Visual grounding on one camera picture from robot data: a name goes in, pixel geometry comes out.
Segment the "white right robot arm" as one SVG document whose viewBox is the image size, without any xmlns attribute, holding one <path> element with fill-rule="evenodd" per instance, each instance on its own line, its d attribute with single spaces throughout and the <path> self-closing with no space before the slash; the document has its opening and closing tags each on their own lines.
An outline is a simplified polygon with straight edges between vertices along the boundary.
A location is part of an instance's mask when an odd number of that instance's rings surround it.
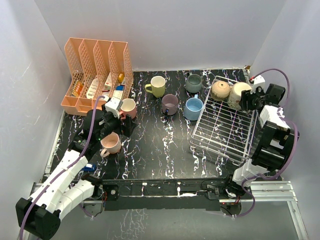
<svg viewBox="0 0 320 240">
<path fill-rule="evenodd" d="M 241 92 L 242 110 L 259 113 L 261 129 L 252 144 L 248 159 L 230 174 L 223 185 L 223 194 L 233 199 L 243 196 L 251 182 L 266 173 L 280 171 L 289 162 L 299 133 L 285 121 L 284 110 L 279 106 L 286 89 L 270 84 L 264 91 L 263 83 L 255 83 L 250 90 Z"/>
</svg>

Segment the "pink mug white inside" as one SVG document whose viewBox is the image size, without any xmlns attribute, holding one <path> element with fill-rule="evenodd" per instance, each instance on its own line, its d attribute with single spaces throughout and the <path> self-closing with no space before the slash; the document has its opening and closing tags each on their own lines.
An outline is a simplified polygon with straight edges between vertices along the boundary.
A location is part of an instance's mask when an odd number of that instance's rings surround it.
<svg viewBox="0 0 320 240">
<path fill-rule="evenodd" d="M 134 119 L 137 115 L 136 102 L 131 98 L 123 99 L 120 110 L 121 112 L 125 112 L 126 115 L 131 115 L 132 119 Z"/>
</svg>

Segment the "green-inside mushroom pattern mug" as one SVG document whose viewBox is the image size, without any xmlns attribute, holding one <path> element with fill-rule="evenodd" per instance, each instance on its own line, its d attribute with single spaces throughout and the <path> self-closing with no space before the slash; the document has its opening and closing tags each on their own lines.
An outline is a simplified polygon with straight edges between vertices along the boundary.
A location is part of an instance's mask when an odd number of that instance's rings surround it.
<svg viewBox="0 0 320 240">
<path fill-rule="evenodd" d="M 242 91 L 247 91 L 251 89 L 252 87 L 245 82 L 238 82 L 234 84 L 230 88 L 230 93 L 227 100 L 228 106 L 234 110 L 240 111 L 241 110 L 240 100 L 242 97 Z"/>
</svg>

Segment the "light pink mug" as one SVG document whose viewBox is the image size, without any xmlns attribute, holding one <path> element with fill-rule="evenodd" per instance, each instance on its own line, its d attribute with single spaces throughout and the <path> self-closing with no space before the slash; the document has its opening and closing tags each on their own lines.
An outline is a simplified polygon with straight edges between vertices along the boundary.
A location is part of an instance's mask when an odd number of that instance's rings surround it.
<svg viewBox="0 0 320 240">
<path fill-rule="evenodd" d="M 118 153 L 121 150 L 122 146 L 120 137 L 115 132 L 112 132 L 111 134 L 103 138 L 100 143 L 103 147 L 102 151 L 100 152 L 100 156 L 102 158 L 105 158 L 110 154 Z"/>
</svg>

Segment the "tan glazed round mug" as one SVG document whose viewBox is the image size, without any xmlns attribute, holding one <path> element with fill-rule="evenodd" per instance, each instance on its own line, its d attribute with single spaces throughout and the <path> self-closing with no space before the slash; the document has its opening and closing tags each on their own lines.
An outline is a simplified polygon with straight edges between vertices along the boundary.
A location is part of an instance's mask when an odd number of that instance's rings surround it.
<svg viewBox="0 0 320 240">
<path fill-rule="evenodd" d="M 231 88 L 227 82 L 224 81 L 216 81 L 210 89 L 210 96 L 215 101 L 223 101 L 226 99 L 230 94 Z"/>
</svg>

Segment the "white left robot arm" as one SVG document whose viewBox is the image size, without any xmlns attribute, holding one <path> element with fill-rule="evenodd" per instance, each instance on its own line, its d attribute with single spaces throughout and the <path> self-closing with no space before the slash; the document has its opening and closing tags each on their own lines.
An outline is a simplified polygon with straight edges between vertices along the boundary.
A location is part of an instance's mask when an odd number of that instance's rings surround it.
<svg viewBox="0 0 320 240">
<path fill-rule="evenodd" d="M 70 184 L 99 150 L 103 139 L 112 133 L 131 136 L 136 127 L 134 117 L 123 110 L 92 109 L 87 112 L 82 128 L 75 133 L 54 171 L 30 197 L 22 197 L 16 203 L 20 240 L 25 232 L 50 240 L 73 208 L 89 197 L 97 200 L 103 195 L 104 188 L 96 182 L 85 179 L 73 187 Z"/>
</svg>

